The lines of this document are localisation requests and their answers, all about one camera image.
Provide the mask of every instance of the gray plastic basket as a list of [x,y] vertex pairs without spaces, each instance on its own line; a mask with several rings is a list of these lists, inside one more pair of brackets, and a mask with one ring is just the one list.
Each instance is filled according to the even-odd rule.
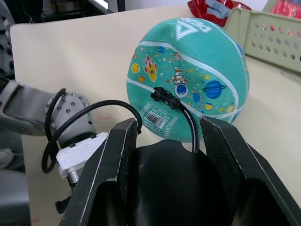
[[301,73],[301,20],[235,8],[224,27],[245,54]]

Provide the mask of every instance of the table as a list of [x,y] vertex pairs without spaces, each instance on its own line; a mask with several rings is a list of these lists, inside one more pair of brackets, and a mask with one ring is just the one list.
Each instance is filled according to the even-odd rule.
[[[106,99],[128,102],[126,78],[135,47],[154,25],[179,17],[192,17],[187,6],[15,25],[11,34],[16,79],[53,93],[66,87],[85,95],[91,103]],[[270,162],[301,206],[300,78],[251,58],[248,66],[250,96],[234,125]],[[93,112],[98,132],[107,132],[130,117],[130,112],[117,106]],[[137,145],[157,141],[158,137],[143,128]],[[42,173],[40,163],[46,143],[44,137],[23,137],[31,217],[33,225],[43,226],[59,224],[61,216],[54,203],[66,198],[70,190],[57,169],[48,175]]]

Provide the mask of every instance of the red object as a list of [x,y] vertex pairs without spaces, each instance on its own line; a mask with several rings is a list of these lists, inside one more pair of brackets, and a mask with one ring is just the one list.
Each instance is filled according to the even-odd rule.
[[282,16],[301,18],[301,4],[293,3],[287,0],[281,0],[271,10],[271,13]]
[[[240,7],[243,9],[252,10],[250,7],[240,2],[231,1],[231,0],[216,0],[216,1],[220,2],[221,4],[227,6],[230,9]],[[220,19],[213,14],[207,14],[207,9],[209,6],[205,3],[205,0],[191,0],[190,2],[188,2],[188,7],[190,8],[193,16],[196,18],[209,20],[221,27],[224,27],[227,22],[228,18]]]

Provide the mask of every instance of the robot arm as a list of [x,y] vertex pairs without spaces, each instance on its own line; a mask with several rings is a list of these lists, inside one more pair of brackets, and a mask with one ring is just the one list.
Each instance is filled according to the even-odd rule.
[[[0,127],[20,134],[44,136],[45,118],[54,96],[17,81],[0,78]],[[55,132],[87,106],[89,102],[84,96],[66,92],[55,105],[51,131]],[[91,114],[88,113],[66,129],[58,141],[65,147],[70,141],[76,143],[92,134],[95,134],[95,128],[91,122]]]

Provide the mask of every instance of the basketball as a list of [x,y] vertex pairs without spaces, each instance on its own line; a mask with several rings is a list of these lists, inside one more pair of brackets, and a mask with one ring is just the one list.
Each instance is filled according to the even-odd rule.
[[197,18],[159,23],[134,51],[127,77],[131,106],[143,125],[156,135],[191,141],[191,131],[180,110],[151,98],[163,87],[179,98],[198,125],[207,115],[232,123],[249,92],[249,73],[242,48],[222,28]]

